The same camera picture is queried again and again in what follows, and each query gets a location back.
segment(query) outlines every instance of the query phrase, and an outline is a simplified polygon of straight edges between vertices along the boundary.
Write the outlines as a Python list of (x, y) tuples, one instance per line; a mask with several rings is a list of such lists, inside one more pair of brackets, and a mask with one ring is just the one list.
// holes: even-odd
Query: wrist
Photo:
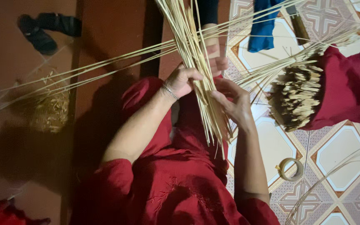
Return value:
[(174, 96), (172, 94), (169, 93), (169, 91), (167, 91), (164, 87), (161, 87), (158, 92), (157, 95), (159, 96), (160, 99), (162, 99), (165, 103), (168, 103), (170, 105), (172, 105), (173, 103), (175, 103), (177, 101), (176, 98), (174, 98)]
[(252, 136), (252, 135), (256, 135), (257, 136), (257, 130), (256, 130), (256, 126), (255, 123), (253, 124), (248, 124), (248, 123), (242, 123), (241, 125), (238, 126), (238, 132), (241, 135), (245, 135), (245, 136)]

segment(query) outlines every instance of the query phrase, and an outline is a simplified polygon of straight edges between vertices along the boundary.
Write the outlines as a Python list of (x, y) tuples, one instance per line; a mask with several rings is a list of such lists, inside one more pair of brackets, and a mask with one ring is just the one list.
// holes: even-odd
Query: hand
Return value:
[(197, 69), (186, 68), (181, 63), (173, 70), (172, 74), (166, 80), (166, 84), (178, 98), (181, 98), (192, 91), (193, 80), (202, 80), (203, 78)]
[(222, 105), (230, 119), (246, 132), (251, 128), (255, 129), (249, 92), (228, 79), (217, 79), (216, 88), (218, 91), (213, 90), (211, 95)]
[(219, 44), (207, 46), (206, 52), (208, 53), (210, 71), (212, 72), (213, 77), (219, 76), (222, 73), (222, 70), (229, 68), (228, 59), (219, 56)]

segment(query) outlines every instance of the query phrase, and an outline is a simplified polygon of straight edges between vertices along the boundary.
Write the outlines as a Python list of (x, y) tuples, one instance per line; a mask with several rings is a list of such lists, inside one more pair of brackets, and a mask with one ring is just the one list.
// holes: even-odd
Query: bundle of bamboo strips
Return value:
[[(206, 141), (209, 146), (214, 144), (214, 136), (218, 145), (222, 146), (222, 157), (225, 159), (222, 141), (229, 141), (232, 137), (231, 127), (227, 115), (220, 105), (210, 96), (216, 90), (210, 71), (204, 37), (199, 25), (199, 42), (194, 23), (193, 10), (185, 8), (183, 0), (156, 0), (160, 10), (167, 18), (172, 29), (177, 51), (183, 59), (186, 68), (196, 68), (204, 76), (203, 80), (193, 82), (194, 90), (200, 107), (201, 120), (205, 130)], [(195, 2), (199, 22), (198, 4)]]
[(286, 68), (286, 79), (277, 82), (273, 104), (285, 116), (286, 131), (291, 132), (305, 126), (317, 111), (323, 97), (320, 77), (323, 69), (312, 65), (312, 61), (301, 62)]
[[(280, 7), (282, 7), (282, 6), (283, 7), (288, 7), (288, 6), (303, 2), (303, 1), (304, 0), (285, 0), (284, 2), (282, 2), (280, 4), (277, 4), (277, 5), (275, 5), (275, 6), (271, 7), (271, 8), (268, 8), (266, 10), (251, 13), (251, 14), (248, 14), (246, 16), (242, 16), (242, 17), (239, 17), (237, 19), (230, 20), (228, 22), (219, 24), (217, 26), (213, 26), (213, 27), (204, 29), (202, 31), (204, 32), (204, 35), (205, 35), (206, 38), (218, 37), (218, 36), (221, 36), (220, 35), (221, 33), (227, 32), (227, 30), (228, 30), (228, 28), (230, 26), (232, 28), (236, 28), (236, 27), (242, 26), (244, 24), (252, 24), (252, 23), (264, 22), (264, 21), (259, 21), (259, 22), (253, 22), (253, 21), (260, 18), (260, 17), (262, 17), (262, 16), (265, 16), (267, 14), (279, 11)], [(259, 14), (259, 13), (264, 13), (264, 14), (262, 14), (261, 16), (258, 16), (256, 18), (253, 18), (253, 16), (255, 16), (256, 14)], [(94, 69), (106, 66), (108, 64), (115, 63), (115, 62), (118, 62), (118, 61), (121, 61), (121, 60), (130, 59), (132, 57), (140, 56), (142, 54), (147, 54), (147, 53), (161, 51), (161, 50), (164, 50), (164, 51), (162, 51), (162, 52), (158, 53), (157, 55), (152, 56), (152, 57), (150, 57), (148, 59), (139, 61), (137, 63), (133, 63), (133, 64), (131, 64), (129, 66), (118, 69), (116, 71), (112, 71), (112, 72), (109, 72), (109, 73), (106, 73), (106, 74), (102, 74), (102, 75), (99, 75), (99, 76), (96, 76), (96, 77), (93, 77), (93, 78), (89, 78), (89, 79), (86, 79), (86, 80), (83, 80), (83, 81), (80, 81), (80, 82), (77, 82), (77, 83), (69, 84), (69, 85), (66, 85), (66, 86), (60, 86), (59, 88), (50, 89), (53, 85), (56, 86), (60, 82), (67, 82), (68, 80), (72, 79), (73, 77), (76, 77), (76, 76), (79, 76), (81, 74), (92, 71)], [(144, 48), (144, 49), (141, 49), (141, 50), (133, 51), (131, 53), (124, 54), (122, 56), (114, 57), (112, 59), (107, 59), (107, 60), (104, 60), (104, 61), (101, 61), (101, 62), (98, 62), (98, 63), (94, 63), (94, 64), (91, 64), (91, 65), (88, 65), (88, 66), (84, 66), (84, 67), (81, 67), (81, 68), (78, 68), (78, 69), (73, 69), (73, 70), (70, 70), (70, 71), (67, 71), (67, 72), (64, 72), (64, 73), (52, 75), (50, 78), (55, 78), (55, 77), (58, 77), (58, 76), (63, 76), (63, 75), (66, 75), (66, 74), (76, 72), (76, 73), (74, 73), (74, 74), (72, 74), (72, 75), (70, 75), (68, 77), (65, 77), (65, 78), (63, 78), (63, 79), (61, 79), (59, 81), (56, 81), (54, 84), (46, 85), (45, 87), (39, 88), (39, 89), (37, 89), (35, 91), (32, 91), (32, 92), (30, 92), (28, 94), (20, 96), (17, 99), (14, 99), (12, 101), (3, 102), (3, 103), (0, 102), (0, 110), (8, 107), (11, 104), (14, 104), (14, 103), (16, 103), (18, 101), (21, 101), (23, 99), (29, 99), (29, 98), (34, 99), (34, 97), (37, 97), (37, 96), (38, 97), (44, 97), (45, 95), (50, 96), (50, 95), (60, 94), (62, 92), (68, 91), (68, 90), (76, 88), (78, 86), (90, 83), (90, 82), (95, 81), (95, 80), (100, 79), (100, 78), (103, 78), (105, 76), (112, 75), (112, 74), (114, 74), (114, 73), (116, 73), (116, 72), (118, 72), (118, 71), (120, 71), (122, 69), (126, 69), (126, 68), (129, 68), (129, 67), (141, 64), (143, 62), (146, 62), (146, 61), (149, 61), (149, 60), (152, 60), (152, 59), (156, 59), (156, 58), (158, 58), (160, 56), (172, 53), (174, 51), (176, 51), (176, 46), (174, 44), (174, 40), (169, 40), (169, 41), (166, 41), (164, 43), (160, 43), (160, 44), (157, 44), (157, 45), (154, 45), (154, 46), (150, 46), (150, 47), (147, 47), (147, 48)], [(276, 75), (276, 73), (267, 73), (267, 74), (264, 74), (264, 75), (262, 75), (262, 74), (258, 74), (258, 75), (260, 76), (260, 77), (258, 77), (258, 79), (261, 79), (264, 76), (268, 76), (270, 78), (273, 78)], [(37, 83), (37, 82), (42, 82), (42, 81), (44, 81), (44, 79), (38, 79), (38, 80), (34, 80), (34, 81), (31, 81), (31, 82), (28, 82), (28, 83), (13, 86), (13, 87), (10, 87), (10, 88), (2, 89), (2, 90), (0, 90), (0, 93), (1, 92), (6, 92), (6, 91), (11, 90), (11, 89), (20, 88), (22, 86), (31, 85), (31, 84), (34, 84), (34, 83)]]
[(259, 92), (285, 70), (283, 80), (279, 80), (271, 90), (273, 97), (269, 104), (282, 114), (283, 121), (280, 122), (286, 131), (293, 131), (306, 125), (320, 106), (320, 78), (323, 69), (317, 67), (318, 58), (331, 44), (345, 46), (359, 38), (358, 27), (342, 30), (323, 42), (311, 44), (295, 55), (243, 74), (235, 82), (244, 89), (252, 86), (251, 91), (261, 86), (257, 97)]

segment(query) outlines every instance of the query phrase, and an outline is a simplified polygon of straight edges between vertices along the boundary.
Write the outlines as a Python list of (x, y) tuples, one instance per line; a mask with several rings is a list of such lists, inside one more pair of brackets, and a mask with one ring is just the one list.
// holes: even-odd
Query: blue cloth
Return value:
[[(255, 0), (255, 6), (254, 6), (254, 12), (259, 12), (261, 10), (270, 8), (278, 3), (283, 2), (284, 0)], [(259, 13), (254, 16), (254, 18), (261, 16), (263, 14), (266, 14), (268, 12), (271, 12), (273, 10), (268, 10), (263, 13)], [(272, 14), (269, 14), (267, 16), (264, 16), (262, 18), (259, 18), (257, 20), (254, 20), (254, 22), (262, 21), (262, 20), (268, 20), (276, 18), (278, 14), (277, 12), (274, 12)], [(273, 35), (273, 29), (274, 29), (274, 20), (269, 20), (265, 22), (260, 23), (254, 23), (252, 25), (251, 29), (251, 35), (262, 35), (262, 36), (272, 36)], [(248, 52), (256, 53), (261, 50), (268, 50), (274, 48), (273, 45), (273, 37), (250, 37), (250, 40), (248, 42)]]

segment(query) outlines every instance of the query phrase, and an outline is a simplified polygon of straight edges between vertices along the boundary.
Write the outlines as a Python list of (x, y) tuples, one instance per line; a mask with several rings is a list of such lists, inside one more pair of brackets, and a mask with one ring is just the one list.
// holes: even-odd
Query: tape roll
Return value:
[[(295, 164), (297, 165), (297, 172), (292, 177), (286, 176), (286, 171), (285, 171), (286, 165), (290, 162), (295, 162)], [(302, 162), (294, 158), (283, 159), (280, 162), (280, 165), (276, 166), (276, 169), (278, 170), (281, 178), (291, 182), (297, 181), (299, 178), (303, 176), (304, 173), (304, 166), (302, 165)]]

